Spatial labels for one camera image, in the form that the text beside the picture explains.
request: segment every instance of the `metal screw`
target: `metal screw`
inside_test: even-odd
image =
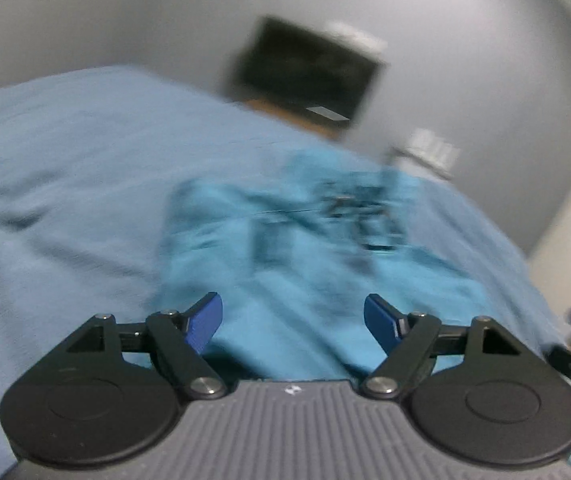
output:
[[[190,388],[201,395],[214,395],[223,389],[223,384],[214,377],[199,377],[190,383]]]
[[[379,395],[393,394],[399,389],[399,384],[390,377],[372,377],[365,381],[366,389]]]

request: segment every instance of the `wooden desk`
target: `wooden desk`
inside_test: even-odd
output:
[[[309,121],[304,117],[300,117],[289,110],[284,110],[278,105],[275,105],[265,99],[251,99],[249,101],[245,101],[245,104],[256,112],[260,112],[271,117],[276,117],[281,121],[299,128],[300,130],[313,132],[328,140],[338,140],[341,133],[338,129],[313,123],[312,121]]]

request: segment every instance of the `white label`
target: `white label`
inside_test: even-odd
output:
[[[341,114],[328,110],[325,106],[311,106],[307,108],[310,112],[322,115],[323,117],[330,119],[331,121],[349,121],[347,117],[343,117]]]
[[[358,50],[363,50],[375,56],[380,56],[388,47],[387,41],[376,38],[363,30],[358,30],[351,25],[347,25],[347,23],[328,22],[323,30],[330,38],[342,41]]]
[[[288,386],[286,389],[284,389],[284,392],[286,394],[289,394],[291,396],[295,396],[296,394],[300,394],[303,391],[303,388],[300,386],[297,386],[297,384],[293,384],[292,386]]]

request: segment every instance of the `gray ribbed surface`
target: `gray ribbed surface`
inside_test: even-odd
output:
[[[571,467],[508,473],[467,465],[425,443],[394,403],[363,399],[347,382],[260,382],[192,403],[161,444],[129,463],[95,472],[22,463],[4,477],[27,479],[571,480]]]

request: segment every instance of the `gray wall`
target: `gray wall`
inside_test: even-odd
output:
[[[0,0],[0,86],[140,59],[154,0]]]
[[[571,187],[571,19],[556,0],[160,0],[150,68],[209,91],[261,14],[339,19],[390,63],[345,144],[381,158],[414,128],[462,149],[455,183],[529,251]]]

